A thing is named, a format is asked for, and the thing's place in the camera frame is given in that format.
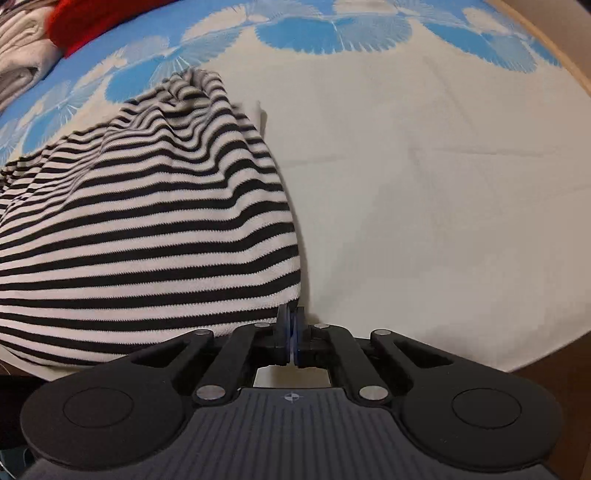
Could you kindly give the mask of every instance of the fabric fold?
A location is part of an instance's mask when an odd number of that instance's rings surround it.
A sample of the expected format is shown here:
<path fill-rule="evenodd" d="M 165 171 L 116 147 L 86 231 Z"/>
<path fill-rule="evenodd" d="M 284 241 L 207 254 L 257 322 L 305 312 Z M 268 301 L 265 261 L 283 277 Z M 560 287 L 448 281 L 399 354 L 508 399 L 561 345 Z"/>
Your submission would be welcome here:
<path fill-rule="evenodd" d="M 0 56 L 0 112 L 45 78 L 60 59 L 50 40 L 37 40 Z"/>
<path fill-rule="evenodd" d="M 0 27 L 0 56 L 45 37 L 45 21 L 51 12 L 53 12 L 53 7 L 20 12 L 2 25 Z"/>

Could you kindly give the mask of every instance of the striped cloth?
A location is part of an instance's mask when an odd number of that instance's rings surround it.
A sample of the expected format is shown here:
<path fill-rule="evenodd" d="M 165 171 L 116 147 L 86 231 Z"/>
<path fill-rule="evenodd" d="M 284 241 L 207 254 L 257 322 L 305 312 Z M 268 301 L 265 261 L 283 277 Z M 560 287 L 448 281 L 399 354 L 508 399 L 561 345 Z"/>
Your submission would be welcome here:
<path fill-rule="evenodd" d="M 189 69 L 107 124 L 7 164 L 0 345 L 55 367 L 198 327 L 229 333 L 297 301 L 274 161 L 219 76 Z"/>

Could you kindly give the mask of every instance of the bed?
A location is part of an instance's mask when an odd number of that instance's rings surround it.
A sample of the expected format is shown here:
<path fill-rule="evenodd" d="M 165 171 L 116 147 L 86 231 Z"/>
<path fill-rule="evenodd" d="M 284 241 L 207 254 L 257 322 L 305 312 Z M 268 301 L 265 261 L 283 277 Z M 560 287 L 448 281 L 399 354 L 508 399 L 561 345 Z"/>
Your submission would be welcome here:
<path fill-rule="evenodd" d="M 506 371 L 591 330 L 591 99 L 488 4 L 179 0 L 10 105 L 0 163 L 189 65 L 264 111 L 312 319 L 356 336 L 390 328 Z"/>

